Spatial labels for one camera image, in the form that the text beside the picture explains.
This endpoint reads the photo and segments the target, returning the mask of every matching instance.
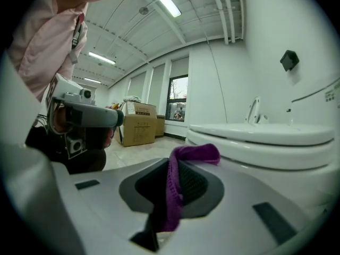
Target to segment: floor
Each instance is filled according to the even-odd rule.
[[[171,151],[184,145],[184,141],[168,137],[156,138],[155,143],[123,147],[115,139],[106,151],[104,170],[117,169],[155,158],[168,158]]]

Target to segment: cardboard box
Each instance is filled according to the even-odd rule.
[[[125,147],[155,142],[157,127],[155,106],[127,102],[120,107],[120,110],[124,114],[124,123],[116,129],[117,142]]]
[[[156,137],[164,136],[165,116],[157,115]]]

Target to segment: purple fabric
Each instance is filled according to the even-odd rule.
[[[174,231],[180,223],[182,201],[179,160],[196,160],[217,165],[220,161],[218,149],[211,143],[203,146],[185,146],[175,148],[169,158],[168,175],[166,183],[166,220],[162,232]]]

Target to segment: pipe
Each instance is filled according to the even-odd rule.
[[[241,16],[242,16],[242,36],[241,39],[243,40],[244,36],[244,6],[243,6],[243,0],[240,0],[241,3]]]
[[[225,0],[225,2],[227,4],[227,9],[228,9],[230,29],[232,33],[232,43],[234,43],[235,42],[235,24],[234,24],[233,10],[232,10],[232,2],[231,0]]]
[[[221,21],[222,21],[222,28],[223,28],[223,34],[224,34],[224,42],[225,42],[226,45],[228,45],[229,41],[228,41],[227,23],[225,21],[225,16],[224,16],[222,2],[221,2],[221,0],[215,0],[215,1],[216,1],[217,9],[218,9],[219,15],[221,17]]]

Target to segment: ceiling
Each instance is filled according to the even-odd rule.
[[[85,22],[87,44],[82,50],[73,78],[90,78],[109,88],[136,68],[184,46],[208,39],[225,38],[222,17],[216,0],[172,0],[182,15],[173,18],[156,0],[103,0],[90,3]],[[230,19],[225,0],[221,0],[231,36]],[[241,3],[231,0],[235,36],[241,36]],[[142,15],[141,7],[149,12]],[[88,56],[89,52],[105,56],[110,65]]]

